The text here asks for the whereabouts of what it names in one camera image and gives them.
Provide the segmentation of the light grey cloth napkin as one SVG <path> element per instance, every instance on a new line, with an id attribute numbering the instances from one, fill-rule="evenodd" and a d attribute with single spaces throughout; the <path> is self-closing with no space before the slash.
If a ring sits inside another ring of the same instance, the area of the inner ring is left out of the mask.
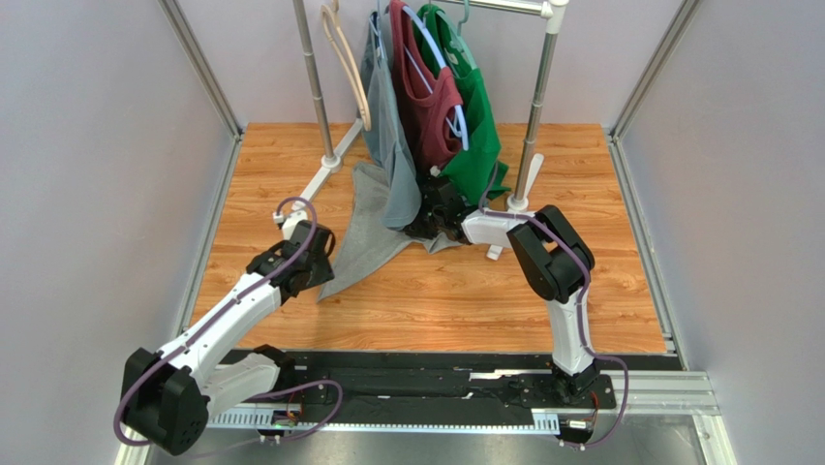
<path id="1" fill-rule="evenodd" d="M 403 228 L 414 220 L 421 205 L 420 192 L 410 178 L 391 183 L 386 171 L 358 162 L 352 169 L 354 200 L 343 242 L 332 265 L 334 278 L 321 286 L 319 301 L 328 299 L 366 279 L 409 245 L 419 243 L 429 254 L 460 244 L 438 234 L 414 238 Z"/>

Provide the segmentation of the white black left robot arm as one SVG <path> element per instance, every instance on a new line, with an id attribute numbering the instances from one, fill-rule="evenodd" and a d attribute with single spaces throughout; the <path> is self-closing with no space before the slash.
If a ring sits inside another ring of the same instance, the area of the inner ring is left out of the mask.
<path id="1" fill-rule="evenodd" d="M 154 352 L 139 348 L 124 367 L 113 429 L 140 435 L 171 455 L 189 450 L 209 420 L 248 400 L 289 396 L 297 390 L 295 361 L 261 345 L 239 361 L 224 358 L 261 320 L 290 298 L 331 281 L 335 235 L 300 221 L 291 235 L 256 255 L 231 290 L 196 324 Z"/>

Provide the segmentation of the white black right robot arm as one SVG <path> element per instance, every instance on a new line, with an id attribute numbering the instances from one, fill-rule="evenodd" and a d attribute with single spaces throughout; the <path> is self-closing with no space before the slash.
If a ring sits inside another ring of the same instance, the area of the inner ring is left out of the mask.
<path id="1" fill-rule="evenodd" d="M 578 395 L 590 387 L 598 376 L 586 319 L 595 257 L 562 211 L 554 205 L 532 213 L 471 206 L 440 177 L 425 181 L 420 191 L 421 207 L 405 233 L 512 249 L 527 283 L 546 304 L 559 389 Z"/>

